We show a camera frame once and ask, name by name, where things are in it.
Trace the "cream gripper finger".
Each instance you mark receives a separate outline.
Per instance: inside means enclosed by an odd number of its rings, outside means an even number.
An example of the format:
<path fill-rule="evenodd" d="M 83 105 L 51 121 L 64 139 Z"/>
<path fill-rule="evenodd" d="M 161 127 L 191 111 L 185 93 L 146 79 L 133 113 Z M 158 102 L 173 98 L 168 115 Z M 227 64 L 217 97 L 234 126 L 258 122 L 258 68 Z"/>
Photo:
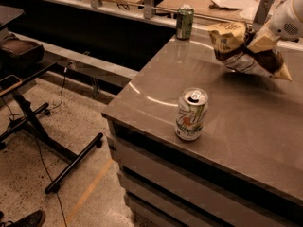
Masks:
<path fill-rule="evenodd" d="M 272 31 L 270 23 L 267 22 L 247 45 L 247 48 L 253 53 L 268 51 L 272 50 L 279 40 L 280 36 Z"/>

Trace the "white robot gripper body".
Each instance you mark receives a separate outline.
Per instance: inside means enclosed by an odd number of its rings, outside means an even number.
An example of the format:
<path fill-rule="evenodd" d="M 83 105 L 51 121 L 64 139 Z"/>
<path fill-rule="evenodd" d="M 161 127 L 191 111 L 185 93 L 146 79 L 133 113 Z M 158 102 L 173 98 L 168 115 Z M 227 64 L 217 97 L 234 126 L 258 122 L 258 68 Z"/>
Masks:
<path fill-rule="evenodd" d="M 284 40 L 303 37 L 303 0 L 287 0 L 274 12 L 269 28 Z"/>

